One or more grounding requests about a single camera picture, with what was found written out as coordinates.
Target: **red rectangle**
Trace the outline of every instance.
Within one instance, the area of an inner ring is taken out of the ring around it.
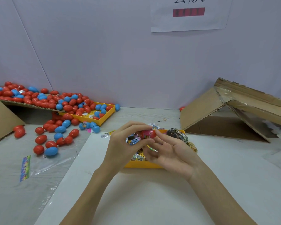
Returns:
[[[204,16],[205,7],[202,8],[192,8],[192,9],[174,9],[173,17],[183,17],[183,16]]]

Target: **yellow plastic tray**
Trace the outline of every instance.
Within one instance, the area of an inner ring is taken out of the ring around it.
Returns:
[[[101,117],[99,120],[97,119],[93,119],[91,117],[89,117],[89,115],[93,115],[95,113],[95,111],[97,110],[92,110],[90,111],[87,115],[82,115],[82,116],[79,116],[79,115],[72,115],[74,118],[78,118],[79,121],[83,122],[83,121],[88,121],[88,122],[95,122],[98,126],[101,126],[103,124],[103,122],[105,122],[115,111],[116,111],[116,108],[115,108],[115,105],[112,105],[112,104],[107,104],[107,103],[101,103],[101,102],[94,102],[96,104],[106,104],[107,106],[112,106],[112,108],[106,112],[106,114]],[[66,113],[64,112],[58,112],[59,115],[64,115]]]
[[[167,130],[159,130],[161,133],[165,133]],[[158,168],[163,169],[162,166],[159,166],[155,163],[149,162],[149,161],[129,161],[126,165],[126,168]]]

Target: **paper sign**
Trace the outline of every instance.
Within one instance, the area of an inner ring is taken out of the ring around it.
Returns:
[[[223,29],[232,0],[151,0],[151,32]]]

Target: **hand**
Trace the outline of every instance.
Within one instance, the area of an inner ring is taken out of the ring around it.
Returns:
[[[116,175],[138,150],[147,144],[154,143],[153,139],[143,139],[131,146],[126,143],[126,138],[135,132],[150,129],[152,129],[152,126],[145,123],[129,121],[113,132],[101,166],[107,168],[113,175]]]
[[[143,147],[146,159],[181,175],[189,182],[195,169],[202,162],[200,157],[182,140],[162,134],[158,130],[156,135],[155,142],[148,145],[158,152]]]

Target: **white backdrop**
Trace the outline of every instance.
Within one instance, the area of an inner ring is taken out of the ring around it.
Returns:
[[[150,0],[13,1],[55,90],[177,109],[221,76],[281,96],[281,0],[233,0],[223,30],[153,34]]]
[[[0,0],[0,85],[51,89],[12,0]]]

